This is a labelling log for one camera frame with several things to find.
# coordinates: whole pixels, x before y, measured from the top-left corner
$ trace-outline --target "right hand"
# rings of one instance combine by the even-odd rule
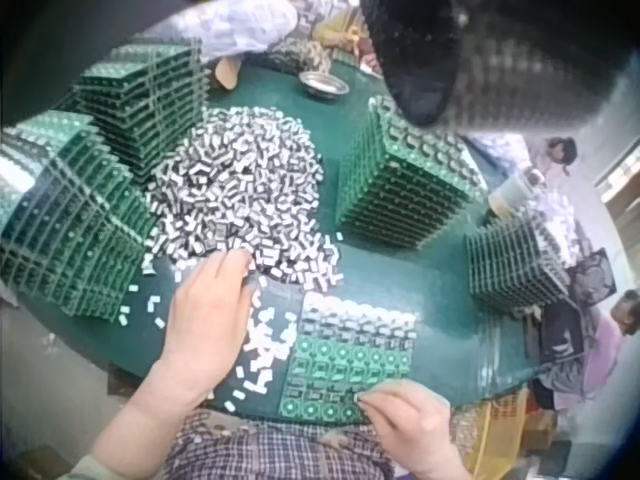
[[[391,380],[358,394],[382,447],[420,479],[469,479],[449,435],[450,407],[410,380]]]
[[[233,367],[247,331],[253,288],[242,286],[251,255],[216,252],[180,286],[169,310],[164,383],[197,405]]]

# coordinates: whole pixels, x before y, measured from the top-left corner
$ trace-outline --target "pile of electronic components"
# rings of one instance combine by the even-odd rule
[[[412,127],[394,110],[389,98],[370,101],[340,170],[336,217],[376,240],[415,247],[484,190],[461,140]]]
[[[149,184],[159,223],[143,273],[154,273],[153,256],[183,270],[193,257],[243,247],[252,269],[327,291],[342,275],[339,251],[314,218],[323,177],[299,120],[259,107],[206,110]]]
[[[471,294],[494,307],[543,306],[568,294],[560,246],[538,212],[480,228],[467,250]]]
[[[74,108],[94,117],[134,180],[144,183],[202,118],[206,74],[198,40],[135,38],[82,74]]]
[[[407,377],[416,316],[309,292],[279,413],[312,423],[359,423],[354,396]]]
[[[328,73],[331,68],[331,59],[320,43],[291,37],[266,52],[248,55],[247,61],[291,75],[300,72]]]
[[[113,320],[155,219],[91,121],[49,111],[3,131],[0,276]]]

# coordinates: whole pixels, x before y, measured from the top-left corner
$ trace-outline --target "white cloth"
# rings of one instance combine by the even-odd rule
[[[217,0],[177,13],[144,32],[145,36],[197,37],[202,60],[263,52],[298,23],[288,0]]]

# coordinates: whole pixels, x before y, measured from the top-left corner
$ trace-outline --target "green table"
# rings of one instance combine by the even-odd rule
[[[368,98],[384,91],[381,81],[346,65],[333,72],[351,87],[351,93],[334,103],[309,97],[296,77],[257,67],[243,67],[238,87],[211,98],[213,105],[274,106],[300,118],[312,132],[325,158],[326,176],[321,186],[318,215],[323,233],[335,232],[334,211],[340,160],[351,137],[366,114]],[[524,354],[523,330],[509,319],[489,320],[469,296],[467,260],[463,236],[479,222],[485,205],[470,207],[444,234],[421,251],[380,247],[345,232],[340,244],[339,270],[345,282],[330,292],[342,299],[419,315],[418,340],[412,359],[411,378],[447,397],[453,405],[478,401],[510,389],[531,377],[535,365]],[[138,276],[133,283],[140,292],[130,293],[124,303],[132,313],[129,325],[108,324],[91,318],[68,318],[55,306],[23,298],[43,324],[99,363],[111,362],[135,375],[144,376],[162,348],[164,331],[154,324],[156,316],[167,319],[176,284],[166,259],[156,262],[155,277]],[[162,301],[148,314],[147,299],[158,294]],[[272,282],[262,296],[264,306],[276,307],[276,320],[284,312],[299,313],[303,292],[299,287]],[[241,364],[248,357],[242,354]],[[238,413],[272,417],[277,411],[286,362],[274,367],[269,394],[247,395],[235,402]],[[241,381],[229,381],[216,391],[214,406],[221,407]]]

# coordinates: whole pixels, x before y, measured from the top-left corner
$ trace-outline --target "finger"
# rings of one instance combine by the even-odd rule
[[[371,423],[373,424],[373,428],[376,429],[378,436],[388,437],[393,434],[395,430],[383,413],[376,410],[375,407],[367,405],[364,402],[359,401],[358,406],[362,409],[362,411],[369,418],[369,420],[371,420]]]
[[[358,400],[375,408],[385,416],[388,423],[401,432],[409,432],[418,425],[420,414],[404,400],[383,392],[365,392],[358,395]]]
[[[186,282],[183,284],[183,287],[190,288],[201,281],[204,281],[207,285],[210,284],[209,282],[216,278],[225,255],[225,252],[215,252],[209,258],[200,262],[191,274],[189,274]]]
[[[420,385],[411,380],[388,380],[379,383],[370,391],[384,392],[398,397],[419,411],[432,408],[451,408],[451,404],[442,395],[438,395],[424,385]]]
[[[253,293],[255,291],[255,287],[245,285],[240,292],[238,310],[236,310],[236,324],[238,327],[238,337],[241,337],[242,340],[244,340],[244,336],[247,333],[249,310],[251,310],[251,299],[253,298]]]
[[[230,250],[220,265],[217,278],[222,280],[224,285],[233,287],[236,298],[240,294],[240,285],[247,272],[251,255],[243,248]]]

